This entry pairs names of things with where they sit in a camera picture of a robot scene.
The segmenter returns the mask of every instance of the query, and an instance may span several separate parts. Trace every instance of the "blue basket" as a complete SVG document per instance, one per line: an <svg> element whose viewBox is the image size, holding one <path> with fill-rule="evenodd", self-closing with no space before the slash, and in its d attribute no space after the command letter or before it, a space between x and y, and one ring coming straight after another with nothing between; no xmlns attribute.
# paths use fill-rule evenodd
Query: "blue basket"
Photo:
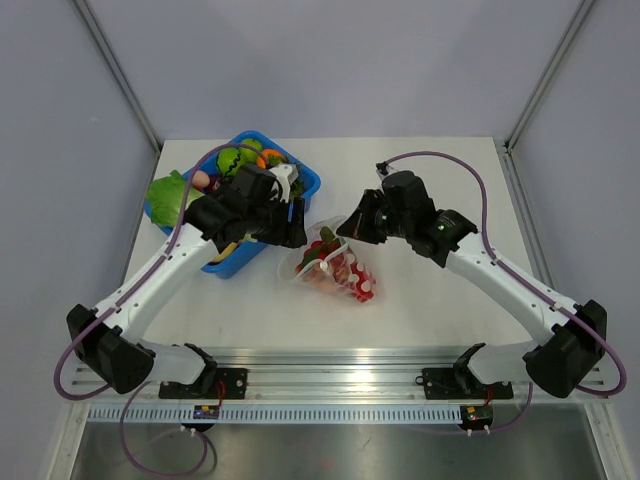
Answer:
<svg viewBox="0 0 640 480"><path fill-rule="evenodd" d="M300 165L300 179L304 183L305 192L302 194L302 198L305 199L304 209L305 212L309 210L311 206L311 197L315 194L320 188L320 177L307 167L304 163L300 162L293 155L288 153L284 148L278 146L273 141L265 137L260 132L256 132L254 130L248 130L246 132L241 133L236 136L231 142L233 143L241 143L243 140L247 138L252 138L258 140L264 148L273 148L282 152L287 156L291 163L295 163ZM216 166L217 154L212 155L209 159L207 159L200 167L201 170L204 170L208 174L218 173L218 167ZM188 178L191 170L185 172L182 176L184 178ZM151 205L148 201L144 203L144 213L147 214L148 217L151 216ZM159 227L164 233L169 235L173 228L170 227ZM218 277L226 279L233 277L238 270L244 267L249 261L258 255L262 250L267 246L266 243L260 242L245 242L242 245L238 246L231 255L225 258L222 262L217 265L205 265L202 267L202 270L207 273L215 273Z"/></svg>

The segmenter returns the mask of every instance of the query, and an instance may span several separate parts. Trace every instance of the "black mounting plate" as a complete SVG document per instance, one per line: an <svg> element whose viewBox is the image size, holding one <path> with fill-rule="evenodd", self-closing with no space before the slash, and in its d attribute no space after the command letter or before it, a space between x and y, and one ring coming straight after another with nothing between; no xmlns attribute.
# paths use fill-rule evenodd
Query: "black mounting plate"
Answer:
<svg viewBox="0 0 640 480"><path fill-rule="evenodd" d="M177 382L160 384L158 396L163 400L193 400L207 399L217 400L218 382L224 383L224 400L244 400L247 393L248 370L246 368L216 368L213 386L204 395L193 385L182 385Z"/></svg>
<svg viewBox="0 0 640 480"><path fill-rule="evenodd" d="M486 400L491 387L494 400L511 400L513 388L508 383L501 382L493 385L483 385L477 382L471 388L470 394L465 394L454 376L453 367L423 368L422 376L416 378L416 383L424 387L424 395L427 400Z"/></svg>

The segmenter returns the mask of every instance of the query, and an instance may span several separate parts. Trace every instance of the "black bracket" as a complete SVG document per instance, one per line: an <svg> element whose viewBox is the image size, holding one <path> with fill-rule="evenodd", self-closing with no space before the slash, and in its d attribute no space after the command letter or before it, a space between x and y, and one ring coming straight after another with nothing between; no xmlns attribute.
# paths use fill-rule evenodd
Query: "black bracket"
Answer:
<svg viewBox="0 0 640 480"><path fill-rule="evenodd" d="M415 382L424 387L427 400L511 400L513 388L510 383L484 385L468 368L473 354L484 345L478 343L469 348L451 367L422 369L422 375L416 377Z"/></svg>
<svg viewBox="0 0 640 480"><path fill-rule="evenodd" d="M211 387L202 391L196 384L183 385L166 382L160 385L158 396L163 400L218 400L218 382L224 385L223 400L244 400L247 393L249 371L246 368L221 368L215 370Z"/></svg>

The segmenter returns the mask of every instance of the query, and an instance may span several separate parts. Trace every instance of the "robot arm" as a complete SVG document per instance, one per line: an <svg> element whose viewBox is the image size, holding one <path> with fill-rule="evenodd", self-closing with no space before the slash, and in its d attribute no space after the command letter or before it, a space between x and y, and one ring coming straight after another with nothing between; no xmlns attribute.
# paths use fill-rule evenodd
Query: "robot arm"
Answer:
<svg viewBox="0 0 640 480"><path fill-rule="evenodd" d="M167 241L127 283L93 309L77 305L69 312L72 338L109 312L78 344L77 356L118 393L144 381L167 381L193 385L206 394L216 370L209 355L195 345L158 345L141 338L184 281L229 243L247 234L289 248L306 243L304 200L287 201L296 176L291 165L268 171L245 165L230 185L192 202L178 237Z"/></svg>
<svg viewBox="0 0 640 480"><path fill-rule="evenodd" d="M593 300L580 306L499 252L492 250L489 255L476 226L456 211L436 210L424 183L412 172L384 175L381 190L366 190L356 211L337 233L373 244L388 237L405 239L418 255L475 284L527 330L532 342L470 348L456 362L464 369L457 372L456 379L465 391L474 381L488 385L533 380L551 395L564 398L604 355L589 334L559 311L575 313L605 338L604 308ZM531 288L516 281L506 269ZM553 305L542 302L534 290L544 292Z"/></svg>

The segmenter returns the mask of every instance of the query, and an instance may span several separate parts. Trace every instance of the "white wall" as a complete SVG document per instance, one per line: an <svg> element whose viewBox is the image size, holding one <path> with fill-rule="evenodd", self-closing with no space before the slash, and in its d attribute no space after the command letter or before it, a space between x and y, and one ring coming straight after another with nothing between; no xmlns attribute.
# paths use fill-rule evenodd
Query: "white wall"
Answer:
<svg viewBox="0 0 640 480"><path fill-rule="evenodd" d="M118 282L150 147L66 0L0 3L3 479L35 479L66 312Z"/></svg>
<svg viewBox="0 0 640 480"><path fill-rule="evenodd" d="M576 299L596 299L609 312L609 340L629 370L629 386L615 406L636 462L640 453L638 25L637 1L599 2L516 149L558 285Z"/></svg>
<svg viewBox="0 0 640 480"><path fill-rule="evenodd" d="M164 138L505 138L579 0L90 0Z"/></svg>

